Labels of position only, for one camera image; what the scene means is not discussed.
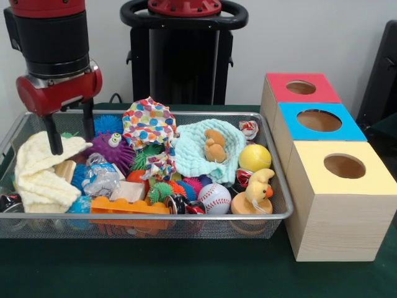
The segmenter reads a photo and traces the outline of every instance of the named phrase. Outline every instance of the blue spiky ball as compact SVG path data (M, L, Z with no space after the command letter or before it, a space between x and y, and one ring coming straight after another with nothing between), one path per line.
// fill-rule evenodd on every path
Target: blue spiky ball
M98 119L94 120L95 136L98 137L100 134L112 134L119 133L123 134L123 122L121 118L112 115L103 115Z

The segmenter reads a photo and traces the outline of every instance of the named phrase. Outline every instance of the cream towel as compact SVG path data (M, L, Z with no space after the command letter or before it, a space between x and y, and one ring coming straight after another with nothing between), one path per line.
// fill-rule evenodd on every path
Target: cream towel
M17 190L27 213L64 213L81 195L53 166L92 146L81 137L61 138L62 155L52 155L46 132L31 136L17 154Z

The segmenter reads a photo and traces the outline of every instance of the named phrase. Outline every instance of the brown plush bear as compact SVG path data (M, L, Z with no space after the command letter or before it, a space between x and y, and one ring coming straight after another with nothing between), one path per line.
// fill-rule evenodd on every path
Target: brown plush bear
M225 139L219 132L213 129L206 130L205 136L208 138L204 146L206 159L215 163L224 162L228 157L223 149Z

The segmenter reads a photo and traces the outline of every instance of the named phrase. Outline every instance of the wooden box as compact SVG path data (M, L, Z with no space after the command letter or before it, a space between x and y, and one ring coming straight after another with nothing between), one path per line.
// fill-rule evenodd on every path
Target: wooden box
M272 135L284 172L294 140L367 140L342 104L280 103Z
M341 103L321 73L268 73L262 93L261 114L273 131L279 102Z
M397 184L367 142L295 141L286 220L297 261L373 261L397 208Z

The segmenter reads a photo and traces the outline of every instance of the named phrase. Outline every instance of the mint green blanket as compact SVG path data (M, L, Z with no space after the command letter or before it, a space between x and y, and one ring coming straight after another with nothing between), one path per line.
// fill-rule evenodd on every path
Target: mint green blanket
M223 163L209 162L205 159L205 131L215 129L225 138L225 152L228 155ZM186 177L207 175L214 183L233 184L238 168L238 157L244 149L246 140L242 132L228 122L208 119L177 128L180 137L172 141L175 148L176 170Z

